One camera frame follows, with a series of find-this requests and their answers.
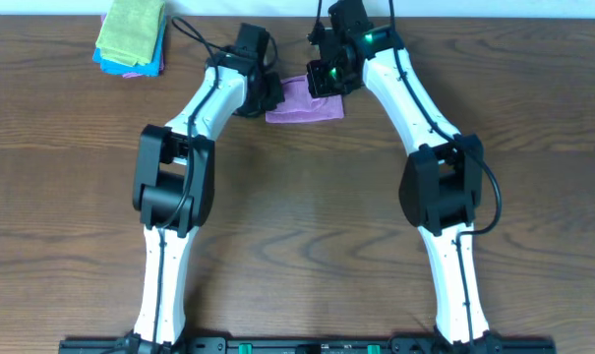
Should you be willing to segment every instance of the wire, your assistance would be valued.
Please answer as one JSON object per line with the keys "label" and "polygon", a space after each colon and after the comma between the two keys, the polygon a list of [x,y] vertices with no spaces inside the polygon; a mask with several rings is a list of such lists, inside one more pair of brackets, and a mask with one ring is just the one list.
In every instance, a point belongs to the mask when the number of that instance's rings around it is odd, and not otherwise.
{"label": "wire", "polygon": [[264,71],[268,71],[270,70],[273,66],[275,66],[275,64],[277,63],[277,60],[279,60],[279,56],[277,55],[277,44],[275,43],[275,38],[273,38],[272,35],[268,36],[268,39],[270,39],[270,44],[273,47],[273,60],[270,61],[270,63],[268,63],[267,65],[265,65],[265,69]]}
{"label": "wire", "polygon": [[[389,7],[389,21],[390,21],[391,33],[393,35],[398,35],[397,31],[395,30],[395,12],[393,10],[393,1],[392,0],[388,0],[388,7]],[[430,125],[431,129],[433,131],[435,131],[437,134],[439,134],[442,138],[444,138],[447,142],[452,143],[457,149],[460,149],[461,151],[463,151],[463,153],[466,156],[469,156],[470,158],[472,158],[472,160],[474,162],[476,162],[481,167],[481,169],[485,172],[485,174],[487,174],[487,177],[489,178],[490,182],[492,183],[492,188],[494,189],[494,196],[496,198],[496,211],[494,213],[494,219],[492,220],[492,222],[490,222],[489,225],[487,225],[485,228],[483,228],[481,230],[471,230],[471,231],[459,232],[456,235],[456,241],[454,243],[456,246],[456,252],[458,255],[459,269],[461,272],[461,281],[463,282],[463,294],[465,297],[464,305],[466,307],[466,313],[467,313],[467,325],[468,325],[468,331],[469,331],[470,349],[473,351],[474,332],[473,332],[473,328],[472,328],[472,312],[470,309],[469,291],[467,288],[467,278],[465,276],[465,267],[463,265],[463,254],[461,251],[460,238],[463,235],[469,235],[469,236],[473,237],[473,236],[486,234],[486,233],[492,231],[494,229],[494,227],[496,227],[499,220],[501,219],[501,214],[503,212],[503,198],[502,198],[502,194],[501,194],[501,189],[498,185],[498,180],[496,179],[496,176],[494,175],[494,173],[492,172],[490,167],[487,165],[487,163],[485,163],[485,161],[483,161],[478,155],[476,155],[476,153],[474,151],[471,151],[470,149],[465,148],[456,139],[454,139],[453,137],[446,134],[439,127],[439,125],[437,125],[437,123],[431,118],[430,114],[428,113],[428,111],[426,111],[426,108],[424,107],[422,102],[419,100],[419,98],[417,97],[417,94],[415,94],[415,91],[413,90],[412,86],[408,82],[408,79],[406,78],[406,73],[404,73],[402,71],[402,66],[399,61],[399,54],[397,53],[397,48],[393,49],[393,56],[395,58],[395,65],[397,66],[397,71],[399,72],[400,78],[404,82],[406,89],[408,90],[411,97],[413,98],[413,101],[415,101],[415,104],[419,107],[419,110],[422,112],[422,115],[426,119],[426,122]]]}
{"label": "wire", "polygon": [[159,234],[159,273],[157,274],[157,300],[155,301],[155,318],[152,325],[152,352],[157,353],[157,321],[159,320],[159,309],[161,307],[161,287],[163,283],[163,259],[166,249],[166,240],[163,229],[157,229]]}
{"label": "wire", "polygon": [[203,97],[203,99],[201,99],[201,102],[199,102],[199,104],[192,111],[192,114],[190,114],[190,116],[188,117],[188,124],[187,124],[187,126],[188,126],[188,132],[187,132],[188,133],[187,134],[188,161],[186,163],[186,178],[185,178],[186,181],[184,183],[183,192],[181,194],[181,199],[179,200],[179,203],[177,204],[177,207],[175,208],[175,210],[166,219],[166,221],[164,221],[161,224],[156,225],[158,228],[166,228],[166,227],[170,226],[170,224],[172,224],[172,222],[175,220],[175,218],[177,218],[177,216],[179,215],[179,212],[181,211],[181,208],[183,207],[184,203],[188,200],[188,195],[190,194],[190,188],[192,186],[192,174],[193,174],[193,168],[194,168],[193,167],[194,166],[194,155],[193,155],[194,149],[193,149],[193,141],[192,141],[192,126],[195,124],[195,118],[197,117],[197,114],[199,113],[201,108],[203,108],[203,106],[206,104],[206,102],[208,102],[209,98],[211,97],[211,95],[214,93],[214,91],[218,87],[218,82],[220,80],[219,73],[218,73],[218,66],[216,64],[217,61],[216,61],[216,58],[214,57],[214,53],[209,48],[209,43],[203,38],[203,36],[194,27],[192,27],[192,25],[188,24],[182,18],[175,16],[171,20],[172,25],[175,28],[177,28],[178,30],[181,30],[176,25],[175,21],[181,22],[185,27],[187,27],[189,30],[191,30],[194,34],[197,35],[197,38],[198,38],[197,40],[200,43],[202,43],[203,46],[208,51],[209,61],[211,62],[211,65],[214,67],[215,75],[214,75],[213,85],[211,86],[211,88],[209,88],[208,93],[206,93],[206,95]]}
{"label": "wire", "polygon": [[[187,27],[188,29],[190,29],[191,31],[193,31],[194,33],[197,33],[197,31],[195,29],[192,28],[192,26],[190,24],[188,24],[185,20],[181,19],[180,17],[173,17],[172,20],[170,21],[170,23],[172,24],[172,26],[174,26],[176,29],[178,29],[180,32],[186,34],[187,36],[191,37],[193,40],[197,41],[197,42],[204,42],[204,39],[201,36],[194,36],[193,34],[189,33],[188,31],[182,29],[179,27],[179,25],[177,25],[177,23],[175,22],[175,20],[177,21],[181,21],[181,23],[183,24],[183,26]],[[208,42],[206,41],[206,43],[212,47],[212,48],[216,48],[218,50],[222,50],[223,47],[219,47],[218,45]]]}
{"label": "wire", "polygon": [[321,18],[321,6],[322,6],[322,2],[323,2],[323,0],[319,0],[319,5],[317,6],[317,19],[315,20],[315,26],[314,26],[314,28],[317,27],[317,24],[319,23],[319,19]]}

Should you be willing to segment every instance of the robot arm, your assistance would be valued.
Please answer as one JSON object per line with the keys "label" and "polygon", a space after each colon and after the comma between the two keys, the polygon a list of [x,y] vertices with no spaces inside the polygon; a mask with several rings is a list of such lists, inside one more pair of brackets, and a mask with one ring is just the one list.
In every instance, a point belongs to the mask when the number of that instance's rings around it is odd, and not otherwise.
{"label": "robot arm", "polygon": [[[193,127],[193,140],[201,142],[214,142],[223,127],[227,123],[231,114],[241,107],[247,98],[247,77],[240,74],[237,70],[227,67],[218,67],[220,81],[215,92],[209,97],[197,114],[195,125]],[[170,136],[178,135],[180,138],[180,153],[173,155],[173,161],[186,165],[187,152],[183,148],[185,135],[187,134],[188,117],[199,105],[199,102],[208,94],[214,85],[215,69],[209,67],[206,69],[206,76],[203,84],[195,93],[194,97],[186,107],[175,118],[166,124],[166,128],[147,127],[149,131],[167,131],[169,128]],[[213,149],[213,144],[206,144]],[[213,169],[213,164],[208,165],[207,156],[213,154],[213,150],[208,149],[195,154],[195,171]],[[181,193],[183,180],[179,178],[178,188],[172,190],[173,198],[176,202]],[[193,191],[193,198],[202,194],[202,190]],[[145,273],[144,295],[142,298],[142,308],[136,321],[134,332],[139,334],[143,340],[152,341],[153,331],[156,325],[155,341],[157,343],[174,343],[181,334],[186,322],[184,315],[184,289],[186,283],[186,271],[188,268],[188,258],[190,249],[200,225],[194,225],[185,235],[178,237],[178,230],[158,229],[150,223],[145,227],[144,234],[147,242],[147,268]],[[163,239],[163,254],[161,253],[160,242]],[[160,258],[163,259],[163,266],[160,267]],[[160,291],[160,299],[157,301],[157,292]],[[158,315],[155,316],[157,303],[160,304]]]}
{"label": "robot arm", "polygon": [[[183,297],[190,249],[213,201],[214,142],[234,112],[252,116],[274,109],[283,100],[278,75],[265,73],[268,40],[264,29],[243,24],[236,45],[215,55],[217,67],[206,68],[201,87],[183,111],[165,127],[148,125],[142,132],[133,199],[147,242],[144,295],[134,327],[141,345],[173,344],[185,325]],[[186,176],[159,170],[161,163],[172,162],[192,166]],[[185,203],[162,227],[176,212],[187,179],[192,181]]]}
{"label": "robot arm", "polygon": [[[374,58],[365,61],[363,66],[365,86],[374,93],[387,111],[388,117],[402,139],[407,154],[410,155],[418,151],[421,146],[428,148],[446,146],[448,142],[433,131],[409,90],[398,79],[399,74],[393,58],[393,50],[391,48],[377,52]],[[408,83],[412,86],[421,104],[432,117],[435,117],[434,120],[444,132],[450,136],[458,135],[458,130],[441,114],[420,84],[411,66],[408,52],[405,49],[399,49],[398,55],[402,72],[406,73]],[[421,225],[418,229],[428,250],[435,282],[438,303],[437,328],[450,343],[468,342],[470,338],[467,309],[461,281],[461,267],[456,250],[456,238],[460,232],[472,230],[473,226],[459,222],[442,229],[441,235],[435,235]],[[460,246],[464,276],[469,292],[473,338],[477,339],[489,330],[489,326],[479,301],[471,239],[472,236],[462,236]]]}
{"label": "robot arm", "polygon": [[[383,105],[408,154],[399,199],[428,250],[437,329],[450,344],[481,338],[489,326],[479,302],[472,236],[460,233],[473,230],[481,196],[482,169],[466,152],[482,159],[482,145],[448,122],[420,84],[401,39],[390,27],[374,29],[361,0],[339,0],[328,12],[332,28],[315,26],[309,35],[322,57],[308,64],[309,91],[314,97],[348,94],[364,84]],[[426,115],[452,139],[434,131]]]}

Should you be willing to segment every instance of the white wall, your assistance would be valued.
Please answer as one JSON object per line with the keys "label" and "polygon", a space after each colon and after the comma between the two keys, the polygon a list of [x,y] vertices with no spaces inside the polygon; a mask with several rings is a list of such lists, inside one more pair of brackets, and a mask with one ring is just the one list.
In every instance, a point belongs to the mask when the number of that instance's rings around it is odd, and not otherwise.
{"label": "white wall", "polygon": [[[0,14],[102,14],[112,0],[0,0]],[[179,15],[307,16],[318,0],[167,0]],[[393,0],[398,16],[595,18],[595,0]],[[323,13],[335,0],[324,0]],[[386,16],[387,0],[363,0]]]}

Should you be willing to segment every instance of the wooden table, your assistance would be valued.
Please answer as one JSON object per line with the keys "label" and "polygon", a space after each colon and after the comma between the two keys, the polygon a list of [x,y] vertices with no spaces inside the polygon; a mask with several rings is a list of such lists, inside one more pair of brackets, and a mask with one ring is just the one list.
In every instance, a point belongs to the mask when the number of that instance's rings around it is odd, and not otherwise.
{"label": "wooden table", "polygon": [[[216,43],[241,21],[277,39],[282,77],[317,55],[312,19],[194,18]],[[504,192],[475,243],[488,321],[595,353],[595,21],[398,22],[446,117],[475,132]],[[145,244],[131,206],[140,131],[175,116],[207,54],[172,30],[158,79],[91,62],[99,19],[0,17],[0,352],[50,353],[67,335],[121,335],[140,309]],[[425,247],[397,200],[399,137],[365,89],[345,118],[233,118],[216,199],[190,260],[190,327],[236,336],[389,336],[430,330]],[[478,225],[494,210],[487,181]]]}

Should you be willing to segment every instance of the purple cloth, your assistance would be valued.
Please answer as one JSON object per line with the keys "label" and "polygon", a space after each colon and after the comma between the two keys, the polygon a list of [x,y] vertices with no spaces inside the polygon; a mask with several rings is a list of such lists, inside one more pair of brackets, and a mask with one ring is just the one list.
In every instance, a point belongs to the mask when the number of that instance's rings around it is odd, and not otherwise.
{"label": "purple cloth", "polygon": [[[100,23],[102,24],[104,22],[104,19],[107,17],[107,14],[104,15],[100,15]],[[161,52],[161,55],[159,56],[159,73],[161,73],[163,71],[163,51]],[[139,74],[139,73],[125,73],[122,74],[122,78],[124,79],[131,79],[131,78],[136,78],[136,77],[140,77],[140,76],[144,76],[144,74]]]}
{"label": "purple cloth", "polygon": [[340,95],[312,98],[308,92],[306,76],[284,79],[284,101],[267,112],[268,123],[307,123],[343,118]]}

